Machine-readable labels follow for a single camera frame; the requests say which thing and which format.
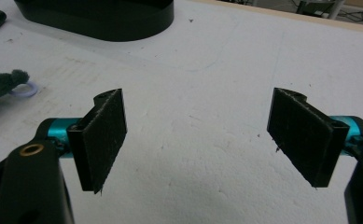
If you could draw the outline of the black oval tray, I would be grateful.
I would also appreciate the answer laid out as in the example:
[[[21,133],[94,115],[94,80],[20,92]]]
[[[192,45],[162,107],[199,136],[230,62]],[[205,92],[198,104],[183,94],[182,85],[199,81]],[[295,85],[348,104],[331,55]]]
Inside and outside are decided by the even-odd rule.
[[[112,42],[134,41],[167,29],[174,0],[14,0],[29,21]]]

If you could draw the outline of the metal stand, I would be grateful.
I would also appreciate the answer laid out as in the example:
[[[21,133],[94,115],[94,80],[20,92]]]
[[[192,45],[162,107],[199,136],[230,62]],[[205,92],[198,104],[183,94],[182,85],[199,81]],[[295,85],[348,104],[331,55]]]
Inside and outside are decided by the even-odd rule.
[[[335,20],[346,0],[299,0],[297,14]]]

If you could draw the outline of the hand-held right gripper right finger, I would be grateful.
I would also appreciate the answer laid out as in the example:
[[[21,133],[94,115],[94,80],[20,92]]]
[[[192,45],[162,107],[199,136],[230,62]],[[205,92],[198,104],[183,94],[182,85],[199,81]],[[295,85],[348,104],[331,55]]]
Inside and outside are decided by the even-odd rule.
[[[267,131],[294,167],[314,188],[325,188],[338,158],[357,158],[362,133],[351,116],[328,116],[301,93],[275,88]]]

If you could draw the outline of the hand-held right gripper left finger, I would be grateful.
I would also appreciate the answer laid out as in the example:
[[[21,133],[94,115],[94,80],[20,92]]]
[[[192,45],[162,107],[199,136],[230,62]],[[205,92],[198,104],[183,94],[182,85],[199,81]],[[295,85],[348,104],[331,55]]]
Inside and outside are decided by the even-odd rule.
[[[64,158],[73,158],[81,187],[97,193],[119,154],[127,134],[122,89],[93,98],[93,108],[83,118],[54,119],[47,130]]]

